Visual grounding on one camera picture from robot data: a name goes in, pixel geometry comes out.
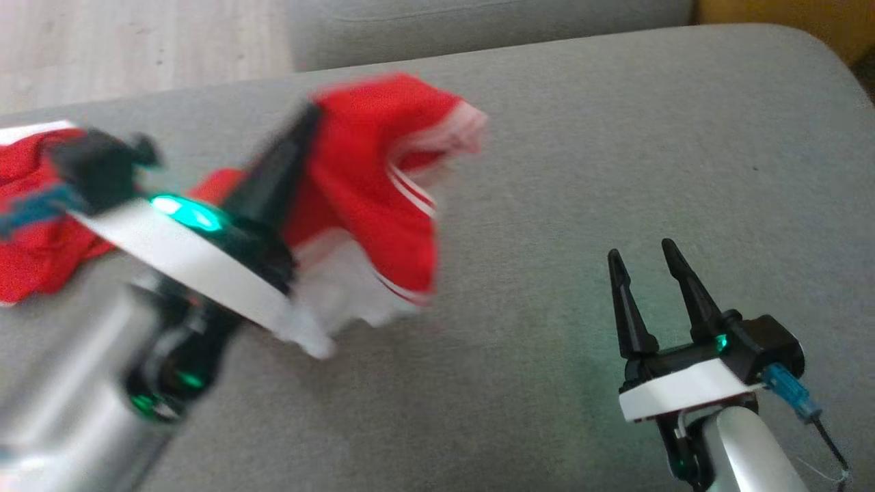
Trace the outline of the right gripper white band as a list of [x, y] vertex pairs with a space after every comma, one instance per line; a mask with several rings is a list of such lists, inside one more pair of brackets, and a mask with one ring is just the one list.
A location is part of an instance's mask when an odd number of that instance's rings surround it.
[[[690, 321], [693, 344], [673, 354], [652, 357], [648, 366], [669, 360], [691, 361], [664, 376], [650, 378], [621, 392], [619, 405], [628, 422], [650, 420], [681, 410], [692, 410], [735, 396], [756, 392], [766, 385], [766, 368], [779, 364], [792, 376], [805, 372], [805, 355], [800, 340], [774, 317], [740, 320], [737, 312], [726, 317], [670, 238], [660, 243], [669, 273], [675, 278]], [[610, 295], [615, 309], [619, 352], [625, 360], [655, 355], [659, 344], [643, 321], [631, 292], [631, 277], [618, 249], [608, 253]]]

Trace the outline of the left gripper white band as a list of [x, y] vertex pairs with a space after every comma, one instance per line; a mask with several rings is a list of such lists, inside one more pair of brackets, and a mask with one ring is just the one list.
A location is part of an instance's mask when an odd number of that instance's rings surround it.
[[[318, 137], [320, 106], [308, 103], [247, 166], [224, 200], [232, 218], [281, 230]], [[50, 149], [78, 222], [137, 260], [272, 330], [298, 328], [290, 299], [205, 238], [139, 198], [139, 171], [163, 164], [154, 140], [125, 141], [90, 128]]]

